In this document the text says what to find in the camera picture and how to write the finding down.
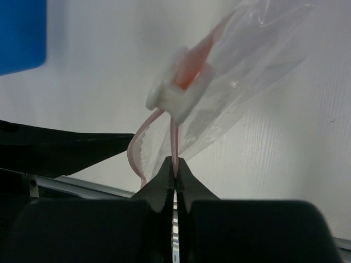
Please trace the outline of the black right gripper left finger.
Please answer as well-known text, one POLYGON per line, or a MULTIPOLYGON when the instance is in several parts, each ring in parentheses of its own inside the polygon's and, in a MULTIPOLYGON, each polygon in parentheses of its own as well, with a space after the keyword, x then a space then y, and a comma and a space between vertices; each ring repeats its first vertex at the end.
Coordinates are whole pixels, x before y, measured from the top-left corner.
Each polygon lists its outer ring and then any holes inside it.
POLYGON ((171 157, 166 157, 158 173, 137 193, 132 200, 146 201, 156 213, 173 210, 174 200, 173 163, 171 157))

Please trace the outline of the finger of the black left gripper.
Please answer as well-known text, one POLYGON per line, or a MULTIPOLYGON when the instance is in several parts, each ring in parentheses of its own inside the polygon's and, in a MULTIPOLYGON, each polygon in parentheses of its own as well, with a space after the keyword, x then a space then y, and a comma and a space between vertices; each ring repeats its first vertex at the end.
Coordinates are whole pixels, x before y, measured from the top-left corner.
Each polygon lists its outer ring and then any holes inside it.
POLYGON ((132 138, 1 121, 1 168, 47 178, 69 176, 126 151, 132 138))

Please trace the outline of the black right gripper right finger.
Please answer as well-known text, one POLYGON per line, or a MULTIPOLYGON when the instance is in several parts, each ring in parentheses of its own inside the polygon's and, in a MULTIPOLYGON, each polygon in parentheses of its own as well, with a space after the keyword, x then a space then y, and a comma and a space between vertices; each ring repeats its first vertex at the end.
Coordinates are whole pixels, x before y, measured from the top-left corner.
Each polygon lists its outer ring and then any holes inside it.
POLYGON ((193 175, 184 158, 179 158, 178 173, 175 182, 178 206, 182 205, 187 214, 190 213, 194 201, 220 200, 219 197, 193 175))

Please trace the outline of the clear zip top bag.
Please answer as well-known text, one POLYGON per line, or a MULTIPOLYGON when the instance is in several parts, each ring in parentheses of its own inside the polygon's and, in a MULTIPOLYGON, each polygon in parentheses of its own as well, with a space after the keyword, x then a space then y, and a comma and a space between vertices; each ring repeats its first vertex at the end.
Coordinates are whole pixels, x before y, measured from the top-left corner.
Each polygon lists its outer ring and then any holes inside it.
POLYGON ((350 72, 350 1, 239 1, 194 46, 174 52, 146 97, 151 112, 128 146, 145 186, 170 158, 208 148, 261 95, 299 71, 325 85, 350 72))

